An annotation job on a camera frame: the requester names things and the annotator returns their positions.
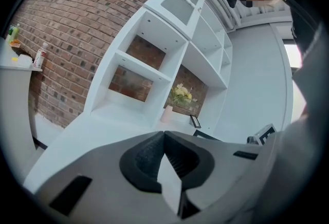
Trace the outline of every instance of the white shelving unit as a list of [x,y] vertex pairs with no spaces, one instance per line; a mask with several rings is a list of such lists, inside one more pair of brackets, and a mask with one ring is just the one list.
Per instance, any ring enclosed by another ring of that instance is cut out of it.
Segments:
[[[159,70],[126,53],[136,35],[166,53]],[[204,0],[148,0],[123,26],[104,55],[84,113],[109,124],[181,128],[190,133],[188,116],[173,115],[169,124],[159,121],[182,64],[209,87],[199,120],[202,131],[211,135],[225,102],[231,62],[232,44]],[[118,66],[153,81],[145,102],[108,88]]]

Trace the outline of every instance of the white floor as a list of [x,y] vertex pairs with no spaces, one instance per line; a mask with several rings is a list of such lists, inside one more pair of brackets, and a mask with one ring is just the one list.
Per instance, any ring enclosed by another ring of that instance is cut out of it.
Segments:
[[32,167],[35,165],[37,160],[41,157],[45,150],[38,146],[33,156],[27,161],[26,166],[23,169],[23,178],[25,179],[28,173],[30,173]]

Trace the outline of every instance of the white counter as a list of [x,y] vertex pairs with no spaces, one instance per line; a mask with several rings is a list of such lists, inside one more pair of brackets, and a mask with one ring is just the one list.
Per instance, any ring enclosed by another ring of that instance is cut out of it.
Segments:
[[22,182],[22,172],[35,147],[28,114],[28,91],[34,67],[18,65],[12,57],[17,54],[0,39],[0,135],[8,164]]

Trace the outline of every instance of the black rubber part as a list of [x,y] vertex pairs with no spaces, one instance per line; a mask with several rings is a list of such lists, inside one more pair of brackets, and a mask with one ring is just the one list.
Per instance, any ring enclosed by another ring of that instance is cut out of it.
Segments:
[[200,212],[200,209],[198,209],[189,199],[186,195],[186,191],[181,193],[180,201],[179,201],[179,208],[177,216],[179,216],[181,219],[185,219],[188,217],[191,217],[192,215]]
[[258,154],[253,154],[253,153],[248,153],[248,152],[243,152],[243,151],[236,151],[234,156],[250,159],[250,160],[256,160]]
[[181,190],[203,185],[215,167],[211,153],[170,131],[165,131],[165,135],[164,151],[170,162],[176,162],[171,165],[181,179]]
[[165,135],[158,132],[153,137],[127,150],[120,158],[119,166],[123,176],[135,188],[152,193],[161,193],[157,176],[163,158]]
[[120,170],[135,188],[162,193],[157,176],[164,154],[181,179],[182,191],[201,186],[214,169],[215,161],[207,150],[171,132],[158,132],[127,150],[121,156]]
[[75,207],[83,193],[88,188],[92,179],[77,176],[72,182],[49,204],[51,208],[68,216]]
[[201,136],[201,137],[206,138],[206,139],[209,139],[209,140],[215,140],[215,141],[220,141],[220,142],[222,142],[221,140],[219,140],[219,139],[217,139],[217,138],[214,138],[214,137],[212,137],[212,136],[210,136],[210,135],[207,135],[207,134],[201,132],[200,130],[195,130],[193,136]]

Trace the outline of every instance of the small picture frame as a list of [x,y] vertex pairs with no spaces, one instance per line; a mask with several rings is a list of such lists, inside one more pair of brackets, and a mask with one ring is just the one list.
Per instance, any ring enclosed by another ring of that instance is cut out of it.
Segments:
[[195,128],[201,128],[200,122],[197,119],[197,117],[194,115],[190,115],[190,117],[191,117],[191,121],[192,121],[191,124],[194,125]]

